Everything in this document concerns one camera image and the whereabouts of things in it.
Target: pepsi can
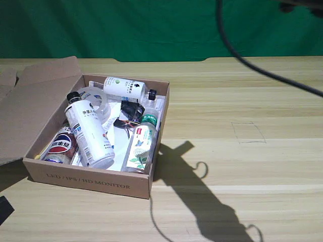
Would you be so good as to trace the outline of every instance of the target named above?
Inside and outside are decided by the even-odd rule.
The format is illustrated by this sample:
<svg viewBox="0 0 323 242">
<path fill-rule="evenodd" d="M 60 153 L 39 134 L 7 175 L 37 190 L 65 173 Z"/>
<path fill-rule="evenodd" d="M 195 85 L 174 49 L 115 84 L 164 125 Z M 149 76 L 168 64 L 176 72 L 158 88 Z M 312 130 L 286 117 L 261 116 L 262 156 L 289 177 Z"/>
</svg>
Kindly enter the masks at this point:
<svg viewBox="0 0 323 242">
<path fill-rule="evenodd" d="M 77 149 L 78 147 L 72 129 L 68 121 L 65 120 L 44 160 L 71 164 Z"/>
</svg>

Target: green label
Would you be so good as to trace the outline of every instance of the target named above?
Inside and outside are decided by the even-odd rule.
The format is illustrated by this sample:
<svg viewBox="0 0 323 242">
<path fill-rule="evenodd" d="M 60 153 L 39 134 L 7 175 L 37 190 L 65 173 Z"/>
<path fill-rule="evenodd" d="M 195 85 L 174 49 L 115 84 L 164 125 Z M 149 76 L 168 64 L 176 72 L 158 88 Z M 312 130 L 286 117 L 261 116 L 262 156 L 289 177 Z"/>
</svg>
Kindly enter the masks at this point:
<svg viewBox="0 0 323 242">
<path fill-rule="evenodd" d="M 141 123 L 144 123 L 144 122 L 151 123 L 151 124 L 153 124 L 156 127 L 156 125 L 157 125 L 157 118 L 154 115 L 145 114 L 142 117 L 142 120 L 141 120 Z"/>
</svg>

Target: bottle label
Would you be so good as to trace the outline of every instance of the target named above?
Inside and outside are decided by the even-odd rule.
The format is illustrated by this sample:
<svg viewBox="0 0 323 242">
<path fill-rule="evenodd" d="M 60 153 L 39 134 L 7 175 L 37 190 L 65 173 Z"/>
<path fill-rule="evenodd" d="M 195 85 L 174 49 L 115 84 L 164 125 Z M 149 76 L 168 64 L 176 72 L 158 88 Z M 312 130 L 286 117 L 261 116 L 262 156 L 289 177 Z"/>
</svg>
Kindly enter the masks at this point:
<svg viewBox="0 0 323 242">
<path fill-rule="evenodd" d="M 152 139 L 156 130 L 148 126 L 138 126 L 134 131 L 127 167 L 145 169 L 148 162 Z"/>
<path fill-rule="evenodd" d="M 81 100 L 66 108 L 66 117 L 86 163 L 114 156 L 114 151 L 90 101 Z"/>
<path fill-rule="evenodd" d="M 152 125 L 154 125 L 156 127 L 157 118 L 152 114 L 145 114 L 141 119 L 141 123 L 144 123 L 144 122 L 151 123 Z"/>
<path fill-rule="evenodd" d="M 116 77 L 107 77 L 104 82 L 104 92 L 123 97 L 123 101 L 138 102 L 144 87 L 143 82 L 137 82 Z"/>
</svg>

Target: black cable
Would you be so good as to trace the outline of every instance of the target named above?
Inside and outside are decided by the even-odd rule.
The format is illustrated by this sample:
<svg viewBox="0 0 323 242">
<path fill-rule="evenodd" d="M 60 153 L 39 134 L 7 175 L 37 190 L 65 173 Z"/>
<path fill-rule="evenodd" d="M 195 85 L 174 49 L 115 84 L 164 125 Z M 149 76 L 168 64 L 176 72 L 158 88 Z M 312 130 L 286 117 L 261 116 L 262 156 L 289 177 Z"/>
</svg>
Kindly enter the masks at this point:
<svg viewBox="0 0 323 242">
<path fill-rule="evenodd" d="M 245 58 L 243 58 L 235 49 L 234 47 L 231 45 L 231 43 L 229 42 L 229 40 L 227 39 L 226 33 L 224 31 L 224 26 L 223 26 L 223 20 L 222 20 L 222 5 L 223 2 L 222 0 L 216 0 L 216 22 L 217 22 L 217 26 L 218 26 L 218 31 L 221 37 L 222 42 L 224 43 L 224 45 L 226 46 L 226 48 L 228 49 L 228 51 L 231 53 L 231 55 L 233 57 L 235 57 L 236 59 L 238 59 L 242 64 L 244 64 L 245 66 L 249 67 L 250 69 L 263 74 L 267 77 L 273 78 L 277 81 L 286 83 L 288 85 L 291 85 L 293 87 L 297 87 L 299 89 L 302 89 L 304 91 L 310 92 L 312 94 L 315 94 L 317 96 L 323 97 L 323 92 L 315 89 L 313 87 L 307 86 L 303 83 L 299 83 L 296 81 L 293 81 L 291 79 L 276 75 L 274 73 L 268 72 L 262 68 L 259 68 L 257 66 L 255 66 L 254 64 L 250 63 L 249 61 L 247 61 Z"/>
</svg>

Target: white bottle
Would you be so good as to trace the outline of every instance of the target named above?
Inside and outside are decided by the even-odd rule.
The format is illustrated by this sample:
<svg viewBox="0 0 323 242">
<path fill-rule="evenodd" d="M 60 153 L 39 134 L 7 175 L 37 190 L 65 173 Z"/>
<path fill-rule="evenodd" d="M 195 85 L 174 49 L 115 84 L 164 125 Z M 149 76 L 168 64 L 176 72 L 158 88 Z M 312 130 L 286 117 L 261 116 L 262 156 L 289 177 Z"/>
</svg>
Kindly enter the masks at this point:
<svg viewBox="0 0 323 242">
<path fill-rule="evenodd" d="M 83 156 L 83 166 L 107 169 L 115 153 L 91 102 L 82 100 L 78 92 L 69 93 L 67 100 L 70 105 L 65 114 Z"/>
<path fill-rule="evenodd" d="M 131 137 L 121 171 L 149 173 L 157 139 L 158 111 L 147 108 Z"/>
<path fill-rule="evenodd" d="M 140 104 L 142 104 L 144 99 L 155 100 L 156 96 L 156 90 L 148 90 L 143 82 L 117 77 L 107 77 L 104 82 L 103 91 L 108 95 L 114 96 L 110 96 L 110 98 L 138 102 Z"/>
</svg>

